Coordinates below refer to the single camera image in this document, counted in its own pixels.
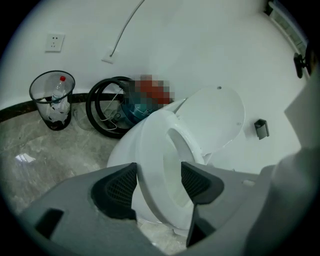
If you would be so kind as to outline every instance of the clear trash can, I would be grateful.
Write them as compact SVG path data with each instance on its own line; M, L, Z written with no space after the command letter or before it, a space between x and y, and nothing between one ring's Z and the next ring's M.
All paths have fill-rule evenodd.
M65 77L63 96L52 100L54 89ZM60 131L71 121L72 92L76 81L74 77L60 70L53 70L39 75L31 84L29 94L45 122L53 131Z

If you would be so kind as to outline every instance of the toilet paper holder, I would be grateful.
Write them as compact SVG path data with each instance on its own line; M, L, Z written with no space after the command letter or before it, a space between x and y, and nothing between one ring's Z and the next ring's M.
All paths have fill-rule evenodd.
M265 137L269 137L270 134L268 129L268 123L266 120L259 119L254 123L254 128L259 140L262 140Z

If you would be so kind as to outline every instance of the white toilet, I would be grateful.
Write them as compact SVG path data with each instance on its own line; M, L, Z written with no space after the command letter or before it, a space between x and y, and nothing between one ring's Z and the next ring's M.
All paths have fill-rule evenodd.
M187 234L194 205L181 182L181 162L207 164L241 131L245 108L229 87L207 87L134 126L113 149L107 167L137 163L132 208L139 218Z

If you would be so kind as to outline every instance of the hose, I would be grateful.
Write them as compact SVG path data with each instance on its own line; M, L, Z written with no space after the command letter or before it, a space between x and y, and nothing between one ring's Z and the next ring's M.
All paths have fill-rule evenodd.
M116 80L121 81L121 82L129 82L129 81L132 81L131 78L125 77L125 76L115 76L115 77L113 77L112 79L116 79ZM99 117L100 117L101 120L106 120L106 119L107 119L106 116L105 116L105 114L104 114L104 112L103 112L102 109L101 109L100 101L101 101L101 97L102 97L103 91L105 90L105 88L106 88L108 85L109 85L109 84L103 85L103 86L101 86L101 87L98 89L98 91L97 91L97 93L96 93L95 102L94 102L94 103L95 103L96 112L97 112L97 114L99 115ZM111 122L109 122L108 120L103 121L103 123L104 123L109 129L112 129L112 128L114 127L114 125L113 125ZM115 131L116 131L117 133L120 133L120 134L125 134L126 132L128 132L128 130L129 130L129 129L123 129L123 128L119 128L119 127L118 127L117 129L115 129Z
M127 77L118 77L118 78L120 78L120 79L124 78L124 79L128 79L128 80L130 79L130 78L127 78ZM120 139L123 135L125 135L125 133L127 131L129 131L129 129L122 129L122 128L116 127L114 129L111 128L112 131L110 131L110 127L112 127L113 123L112 123L111 120L110 121L109 120L105 120L106 117L105 117L104 113L101 110L100 101L98 100L98 99L100 99L101 94L104 91L104 89L110 84L116 84L121 89L125 88L125 85L118 79L108 78L108 79L101 80L96 85L94 85L92 87L92 89L89 91L88 97L87 97L87 100L86 100L86 103L85 103L85 111L86 111L86 115L87 115L87 117L89 119L89 122L92 124L92 126L99 133L101 133L102 135L105 135L107 137L110 137L110 138ZM103 123L106 124L106 126L107 126L107 128L109 130L108 129L104 129L103 127L101 127L97 123L97 121L95 120L95 118L93 116L93 113L92 113L92 106L91 106L91 102L92 101L95 101L95 107L96 107L96 110L98 112L98 115L102 120L105 120L105 121L103 121Z

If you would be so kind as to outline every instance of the tile floor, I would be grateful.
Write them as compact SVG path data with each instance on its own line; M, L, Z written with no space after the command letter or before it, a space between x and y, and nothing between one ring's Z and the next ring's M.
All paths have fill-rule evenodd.
M118 140L92 129L84 103L72 107L77 120L62 131L47 128L37 111L0 123L0 186L15 214L59 182L106 167ZM139 219L137 225L168 255L186 249L186 238L163 224Z

